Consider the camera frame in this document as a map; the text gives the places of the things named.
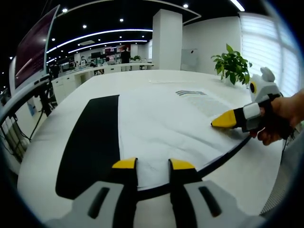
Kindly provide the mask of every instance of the person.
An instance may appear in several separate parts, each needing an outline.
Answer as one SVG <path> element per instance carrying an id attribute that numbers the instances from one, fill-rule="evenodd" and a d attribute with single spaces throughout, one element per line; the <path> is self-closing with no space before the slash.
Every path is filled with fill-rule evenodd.
<path id="1" fill-rule="evenodd" d="M 120 59 L 122 60 L 122 63 L 129 63 L 130 57 L 130 52 L 128 52 L 127 47 L 124 46 L 124 51 L 120 54 Z"/>
<path id="2" fill-rule="evenodd" d="M 87 65 L 87 61 L 84 56 L 81 56 L 80 67 L 85 67 Z"/>
<path id="3" fill-rule="evenodd" d="M 304 89 L 292 97 L 278 97 L 271 102 L 271 105 L 275 114 L 287 119 L 290 126 L 295 128 L 304 120 Z M 262 116 L 265 114 L 263 108 L 261 108 L 261 114 Z M 259 132 L 251 131 L 250 135 L 263 141 L 264 145 L 269 145 L 281 139 L 277 132 L 270 132 L 267 128 Z"/>
<path id="4" fill-rule="evenodd" d="M 110 58 L 109 58 L 109 57 L 105 58 L 105 62 L 103 63 L 103 67 L 104 67 L 104 66 L 107 66 L 109 61 L 110 61 Z M 102 75 L 104 75 L 104 74 L 105 74 L 105 70 L 104 70 L 104 69 L 101 69 L 101 70 L 100 70 L 100 73 L 101 73 Z"/>
<path id="5" fill-rule="evenodd" d="M 53 75 L 53 78 L 58 78 L 58 75 L 59 75 L 59 71 L 60 71 L 60 68 L 59 66 L 57 65 L 57 63 L 55 63 L 52 67 L 52 75 Z"/>

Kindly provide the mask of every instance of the white pillar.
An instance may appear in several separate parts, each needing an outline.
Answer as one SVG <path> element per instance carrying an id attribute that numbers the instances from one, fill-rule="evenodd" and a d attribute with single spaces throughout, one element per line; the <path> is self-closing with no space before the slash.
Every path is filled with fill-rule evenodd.
<path id="1" fill-rule="evenodd" d="M 131 57 L 134 58 L 134 56 L 138 55 L 138 45 L 137 44 L 131 44 Z"/>
<path id="2" fill-rule="evenodd" d="M 161 9 L 153 17 L 152 62 L 155 69 L 180 70 L 182 15 Z"/>

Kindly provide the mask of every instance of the finger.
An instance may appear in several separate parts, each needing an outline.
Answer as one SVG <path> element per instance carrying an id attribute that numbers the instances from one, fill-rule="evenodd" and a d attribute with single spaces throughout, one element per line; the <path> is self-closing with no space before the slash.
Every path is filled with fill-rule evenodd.
<path id="1" fill-rule="evenodd" d="M 281 139 L 281 137 L 278 134 L 272 134 L 272 135 L 269 135 L 269 137 L 267 137 L 263 140 L 263 144 L 265 146 L 268 146 L 269 144 L 271 144 L 275 141 L 278 141 L 280 139 Z"/>
<path id="2" fill-rule="evenodd" d="M 260 107 L 261 116 L 265 115 L 265 108 Z"/>
<path id="3" fill-rule="evenodd" d="M 264 144 L 265 146 L 268 146 L 270 143 L 272 143 L 272 142 L 271 142 L 271 138 L 267 138 L 267 139 L 263 140 L 263 144 Z"/>
<path id="4" fill-rule="evenodd" d="M 260 141 L 263 141 L 263 140 L 267 139 L 268 137 L 270 137 L 270 136 L 268 135 L 266 130 L 262 130 L 257 134 L 257 139 Z"/>
<path id="5" fill-rule="evenodd" d="M 251 131 L 249 134 L 250 134 L 250 136 L 251 136 L 252 138 L 256 138 L 256 136 L 257 136 L 257 131 Z"/>

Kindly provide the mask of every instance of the white table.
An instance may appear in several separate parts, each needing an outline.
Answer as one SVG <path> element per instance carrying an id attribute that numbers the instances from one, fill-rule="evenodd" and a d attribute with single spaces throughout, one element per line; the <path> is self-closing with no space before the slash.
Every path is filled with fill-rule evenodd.
<path id="1" fill-rule="evenodd" d="M 117 95 L 153 83 L 208 89 L 230 101 L 233 108 L 251 102 L 244 87 L 227 87 L 218 76 L 169 70 L 112 73 L 95 76 L 70 94 L 47 118 L 30 144 L 21 164 L 18 190 L 29 208 L 45 222 L 71 210 L 72 200 L 55 192 L 57 172 L 69 136 L 87 102 Z M 212 180 L 237 199 L 249 215 L 258 215 L 274 186 L 282 142 L 265 147 L 251 139 L 232 159 L 204 180 Z M 137 204 L 134 227 L 175 227 L 169 194 Z"/>

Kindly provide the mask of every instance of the computer screen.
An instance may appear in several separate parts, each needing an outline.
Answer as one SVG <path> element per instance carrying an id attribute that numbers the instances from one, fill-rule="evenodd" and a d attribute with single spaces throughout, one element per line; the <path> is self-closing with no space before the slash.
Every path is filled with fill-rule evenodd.
<path id="1" fill-rule="evenodd" d="M 37 73 L 47 73 L 46 46 L 58 8 L 55 7 L 41 18 L 20 42 L 16 54 L 15 88 Z"/>
<path id="2" fill-rule="evenodd" d="M 101 52 L 100 51 L 99 52 L 94 52 L 94 53 L 91 54 L 91 59 L 93 59 L 93 58 L 100 58 L 100 56 L 101 56 Z"/>

